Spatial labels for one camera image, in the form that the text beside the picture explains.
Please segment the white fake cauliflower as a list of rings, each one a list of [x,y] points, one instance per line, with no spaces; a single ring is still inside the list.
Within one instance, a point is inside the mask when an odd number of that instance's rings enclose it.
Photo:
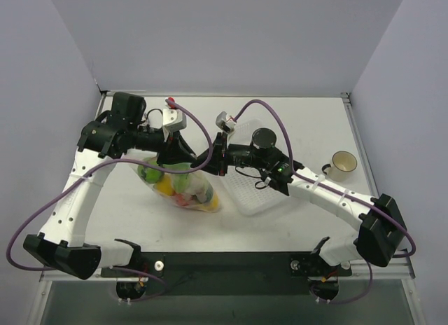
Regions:
[[[186,174],[186,184],[182,193],[195,197],[199,203],[207,203],[213,197],[213,191],[211,191],[209,182],[200,173]]]

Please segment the clear zip top bag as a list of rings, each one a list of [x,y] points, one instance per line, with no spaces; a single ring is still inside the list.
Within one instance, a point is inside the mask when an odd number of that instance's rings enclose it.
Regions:
[[[133,169],[134,173],[139,177],[139,175],[137,174],[137,167],[140,164],[133,164],[130,163],[129,166]],[[166,173],[164,172],[164,176],[162,177],[162,179],[160,181],[168,181],[170,180],[171,182],[171,186],[173,187],[175,193],[182,193],[182,190],[185,187],[186,184],[186,170],[190,169],[190,164],[189,163],[180,163],[180,164],[176,164],[176,165],[166,165],[166,170],[177,170],[178,173],[177,174],[172,174],[172,173]],[[192,173],[200,173],[202,174],[204,177],[204,173],[201,171],[196,171],[196,172],[192,172]],[[163,198],[163,200],[165,202],[168,202],[169,204],[177,207],[174,202],[171,199],[171,196],[166,196],[166,195],[161,195],[160,193],[158,193],[155,189],[154,189],[154,185],[155,184],[147,184],[146,182],[143,181],[143,183],[149,187],[156,195],[158,195],[159,197]],[[213,191],[213,194],[215,191],[215,189],[213,188],[213,186],[211,185],[211,183],[209,182],[210,185],[210,190]],[[192,210],[197,210],[197,211],[201,211],[200,210],[200,204],[197,200],[196,200],[196,204],[193,205],[192,207],[180,207],[182,209],[192,209]]]

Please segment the white plastic basket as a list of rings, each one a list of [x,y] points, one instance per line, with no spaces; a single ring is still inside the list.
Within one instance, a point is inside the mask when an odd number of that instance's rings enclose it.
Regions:
[[[264,127],[261,119],[255,118],[239,122],[230,135],[229,144],[249,145],[254,131]],[[243,216],[262,216],[277,214],[285,210],[288,198],[270,187],[257,189],[259,172],[245,167],[242,175],[234,167],[228,167],[227,174],[222,179],[223,185],[233,200],[239,213]]]

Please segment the yellow fake lemon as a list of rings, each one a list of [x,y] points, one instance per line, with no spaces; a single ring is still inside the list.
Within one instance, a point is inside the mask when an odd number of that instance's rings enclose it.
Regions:
[[[203,212],[217,212],[220,209],[220,202],[216,192],[213,193],[208,202],[200,204],[199,209]]]

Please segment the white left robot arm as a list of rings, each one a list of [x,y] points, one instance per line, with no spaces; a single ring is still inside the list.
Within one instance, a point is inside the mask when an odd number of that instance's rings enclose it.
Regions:
[[[88,244],[85,234],[94,206],[109,174],[118,163],[131,163],[125,157],[131,149],[156,152],[159,165],[191,163],[193,150],[180,131],[186,128],[191,112],[167,99],[162,127],[144,126],[146,100],[138,95],[117,92],[111,108],[100,113],[81,131],[73,167],[63,192],[46,207],[52,214],[37,234],[28,234],[23,248],[45,270],[59,270],[79,279],[91,277],[99,268],[117,266],[133,277],[142,268],[138,245],[126,240]]]

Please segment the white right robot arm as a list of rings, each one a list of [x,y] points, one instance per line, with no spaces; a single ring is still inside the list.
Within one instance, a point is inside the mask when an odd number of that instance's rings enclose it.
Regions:
[[[324,275],[336,265],[356,259],[386,267],[406,231],[396,201],[385,194],[379,198],[362,195],[328,181],[290,160],[276,142],[277,136],[267,128],[257,129],[248,145],[230,144],[225,133],[218,133],[212,147],[199,155],[193,166],[217,176],[224,176],[229,166],[253,168],[270,188],[306,200],[350,225],[352,235],[320,241],[310,258],[314,272]]]

